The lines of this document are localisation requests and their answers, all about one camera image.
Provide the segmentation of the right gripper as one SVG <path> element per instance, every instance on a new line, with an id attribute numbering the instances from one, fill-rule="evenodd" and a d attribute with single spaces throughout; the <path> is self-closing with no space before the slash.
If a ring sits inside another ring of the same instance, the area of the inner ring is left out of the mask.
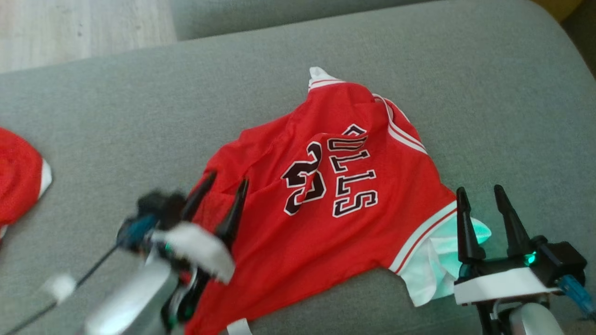
<path id="1" fill-rule="evenodd" d="M 530 237 L 502 185 L 494 186 L 494 198 L 504 220 L 507 256 L 532 254 Z M 456 206 L 458 259 L 463 263 L 460 277 L 454 284 L 458 305 L 561 292 L 555 284 L 543 283 L 534 269 L 524 263 L 524 257 L 483 261 L 486 253 L 475 234 L 471 206 L 464 187 L 456 190 Z"/>

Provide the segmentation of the red shorts with white trim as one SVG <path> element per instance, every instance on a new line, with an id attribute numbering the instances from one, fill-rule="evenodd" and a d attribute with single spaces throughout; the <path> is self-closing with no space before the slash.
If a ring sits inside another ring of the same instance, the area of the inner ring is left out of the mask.
<path id="1" fill-rule="evenodd" d="M 0 127 L 0 244 L 8 227 L 36 205 L 52 182 L 52 169 L 36 148 Z"/>

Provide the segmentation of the red Bulls basketball jersey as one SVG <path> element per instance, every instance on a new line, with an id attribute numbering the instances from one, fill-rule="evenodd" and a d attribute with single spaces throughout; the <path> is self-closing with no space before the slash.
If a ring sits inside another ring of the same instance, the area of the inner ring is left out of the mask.
<path id="1" fill-rule="evenodd" d="M 217 178 L 192 219 L 209 231 L 248 180 L 228 285 L 209 282 L 184 335 L 219 335 L 375 268 L 415 307 L 452 295 L 456 195 L 404 112 L 311 67 L 305 101 L 241 132 L 207 162 Z"/>

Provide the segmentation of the yellow sofa back cushion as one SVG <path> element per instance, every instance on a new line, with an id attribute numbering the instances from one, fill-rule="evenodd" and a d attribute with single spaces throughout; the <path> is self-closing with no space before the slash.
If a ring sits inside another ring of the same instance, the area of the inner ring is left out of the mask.
<path id="1" fill-rule="evenodd" d="M 563 22 L 584 0 L 532 0 L 545 9 L 556 21 Z"/>

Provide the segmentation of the grey sofa seat cushion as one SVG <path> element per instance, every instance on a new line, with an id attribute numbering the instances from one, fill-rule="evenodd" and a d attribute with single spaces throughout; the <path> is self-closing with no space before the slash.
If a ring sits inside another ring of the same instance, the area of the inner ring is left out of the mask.
<path id="1" fill-rule="evenodd" d="M 180 41 L 428 1 L 433 0 L 169 0 Z"/>

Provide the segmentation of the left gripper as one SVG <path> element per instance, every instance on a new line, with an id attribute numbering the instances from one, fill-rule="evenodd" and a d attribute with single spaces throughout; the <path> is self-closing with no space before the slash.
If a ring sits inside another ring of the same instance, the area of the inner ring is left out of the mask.
<path id="1" fill-rule="evenodd" d="M 215 280 L 228 285 L 236 270 L 230 250 L 240 227 L 249 180 L 242 180 L 224 220 L 216 227 L 215 235 L 192 223 L 205 195 L 211 190 L 217 172 L 209 172 L 188 195 L 182 210 L 182 220 L 176 227 L 153 232 L 154 242 L 164 242 L 173 252 L 199 267 Z"/>

